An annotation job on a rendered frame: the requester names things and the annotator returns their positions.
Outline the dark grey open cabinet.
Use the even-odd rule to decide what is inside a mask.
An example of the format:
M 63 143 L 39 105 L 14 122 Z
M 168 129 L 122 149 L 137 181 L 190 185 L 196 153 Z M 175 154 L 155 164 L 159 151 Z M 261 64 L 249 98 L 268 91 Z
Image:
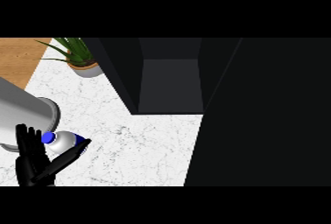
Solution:
M 133 115 L 200 115 L 240 40 L 237 38 L 85 38 Z

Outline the water bottle with blue cap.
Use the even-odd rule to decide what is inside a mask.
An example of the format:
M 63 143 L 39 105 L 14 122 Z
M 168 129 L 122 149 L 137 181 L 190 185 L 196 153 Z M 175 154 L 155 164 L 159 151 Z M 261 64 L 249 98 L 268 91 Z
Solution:
M 69 131 L 45 132 L 41 136 L 41 143 L 57 155 L 76 147 L 84 141 L 85 138 Z

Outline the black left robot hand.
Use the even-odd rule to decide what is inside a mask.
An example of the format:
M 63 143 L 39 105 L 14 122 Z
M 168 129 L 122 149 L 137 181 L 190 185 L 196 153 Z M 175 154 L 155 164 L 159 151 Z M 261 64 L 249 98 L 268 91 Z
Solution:
M 14 138 L 19 149 L 19 157 L 14 160 L 17 184 L 20 186 L 53 186 L 56 174 L 76 161 L 90 140 L 84 139 L 53 160 L 48 160 L 39 129 L 34 130 L 23 123 L 17 124 Z

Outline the potted green plant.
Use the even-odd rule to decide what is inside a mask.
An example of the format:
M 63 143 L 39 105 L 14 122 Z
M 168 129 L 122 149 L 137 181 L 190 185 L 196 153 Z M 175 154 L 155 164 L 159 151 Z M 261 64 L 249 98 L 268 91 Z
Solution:
M 65 56 L 63 59 L 56 59 L 56 61 L 65 62 L 75 74 L 82 78 L 94 78 L 101 75 L 103 71 L 82 38 L 54 38 L 54 41 L 65 47 L 65 50 L 39 40 L 36 43 L 50 47 Z

